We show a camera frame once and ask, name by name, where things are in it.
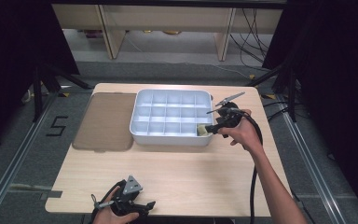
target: table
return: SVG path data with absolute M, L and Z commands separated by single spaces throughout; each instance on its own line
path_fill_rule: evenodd
M 141 89 L 204 90 L 213 104 L 229 95 L 245 91 L 234 102 L 253 111 L 252 117 L 263 133 L 264 147 L 278 177 L 289 185 L 280 156 L 261 104 L 253 87 L 187 86 L 153 84 L 98 84 L 97 92 L 137 92 Z M 136 203 L 156 201 L 150 216 L 248 217 L 254 163 L 241 146 L 231 147 L 229 138 L 214 135 L 207 147 L 140 146 L 127 151 L 104 153 L 69 147 L 52 191 L 61 198 L 48 198 L 51 213 L 90 213 L 94 194 L 101 200 L 119 180 L 133 175 L 144 190 Z M 255 186 L 255 215 L 269 217 L 260 183 Z

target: desk leg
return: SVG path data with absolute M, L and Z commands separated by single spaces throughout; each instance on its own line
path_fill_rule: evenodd
M 219 61 L 224 61 L 227 55 L 227 47 L 229 35 L 231 34 L 231 27 L 234 23 L 236 8 L 229 8 L 227 14 L 227 25 L 224 33 L 215 33 L 214 34 L 214 43 L 216 44 L 217 57 Z
M 102 5 L 96 6 L 96 9 L 99 14 L 100 22 L 103 25 L 103 40 L 105 42 L 109 58 L 115 59 L 120 50 L 126 31 L 114 29 L 114 24 L 109 23 L 109 20 L 104 14 Z

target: white plastic box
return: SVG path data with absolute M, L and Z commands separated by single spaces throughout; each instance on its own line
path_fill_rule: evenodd
M 199 124 L 213 124 L 207 91 L 141 90 L 136 95 L 130 131 L 140 145 L 207 146 L 211 134 L 198 136 Z

